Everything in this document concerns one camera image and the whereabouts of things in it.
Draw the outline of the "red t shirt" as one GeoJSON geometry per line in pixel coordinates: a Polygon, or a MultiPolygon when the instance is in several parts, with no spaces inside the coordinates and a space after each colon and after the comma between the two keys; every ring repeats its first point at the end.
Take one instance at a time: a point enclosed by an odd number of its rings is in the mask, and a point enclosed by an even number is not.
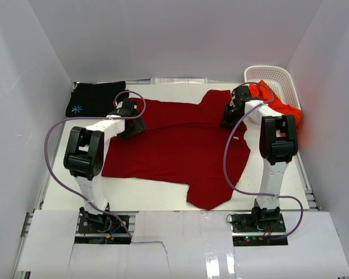
{"type": "Polygon", "coordinates": [[[211,210],[231,200],[233,190],[223,174],[237,183],[250,149],[240,124],[229,142],[230,130],[221,128],[230,91],[209,90],[199,104],[136,99],[147,129],[126,140],[110,140],[102,175],[187,184],[187,202],[211,210]]]}

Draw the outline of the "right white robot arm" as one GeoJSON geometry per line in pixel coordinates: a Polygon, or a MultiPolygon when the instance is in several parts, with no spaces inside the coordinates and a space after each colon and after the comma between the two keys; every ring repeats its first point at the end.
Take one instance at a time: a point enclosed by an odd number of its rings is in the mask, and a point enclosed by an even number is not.
{"type": "Polygon", "coordinates": [[[284,115],[269,107],[274,100],[253,97],[248,83],[236,87],[231,102],[225,106],[221,126],[232,134],[246,117],[260,126],[259,153],[263,158],[263,173],[254,205],[249,214],[231,214],[229,222],[238,233],[256,230],[271,232],[283,224],[280,212],[281,188],[285,171],[298,152],[297,127],[293,115],[284,115]]]}

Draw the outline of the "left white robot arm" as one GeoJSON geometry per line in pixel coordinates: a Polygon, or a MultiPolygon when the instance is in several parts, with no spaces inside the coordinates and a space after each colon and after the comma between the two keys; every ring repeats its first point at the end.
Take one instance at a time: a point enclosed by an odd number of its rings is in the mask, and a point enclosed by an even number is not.
{"type": "Polygon", "coordinates": [[[110,206],[101,187],[101,171],[110,140],[114,137],[126,140],[144,132],[146,125],[141,114],[138,102],[126,98],[108,115],[108,120],[70,130],[63,165],[86,198],[80,213],[99,232],[107,232],[116,220],[105,213],[110,206]]]}

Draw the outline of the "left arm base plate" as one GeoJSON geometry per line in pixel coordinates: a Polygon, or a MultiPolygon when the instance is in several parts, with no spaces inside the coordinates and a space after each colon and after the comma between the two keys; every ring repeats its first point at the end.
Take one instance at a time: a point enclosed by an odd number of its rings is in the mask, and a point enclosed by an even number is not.
{"type": "Polygon", "coordinates": [[[128,245],[131,238],[122,226],[129,228],[130,216],[118,215],[116,217],[109,214],[92,214],[80,208],[79,219],[74,239],[75,244],[93,245],[128,245]]]}

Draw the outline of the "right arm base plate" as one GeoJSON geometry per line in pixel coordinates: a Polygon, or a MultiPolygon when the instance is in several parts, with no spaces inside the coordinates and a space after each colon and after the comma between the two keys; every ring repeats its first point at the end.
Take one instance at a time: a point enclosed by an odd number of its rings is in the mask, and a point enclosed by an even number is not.
{"type": "Polygon", "coordinates": [[[278,219],[255,224],[251,213],[229,213],[234,247],[287,246],[286,226],[282,214],[278,219]]]}

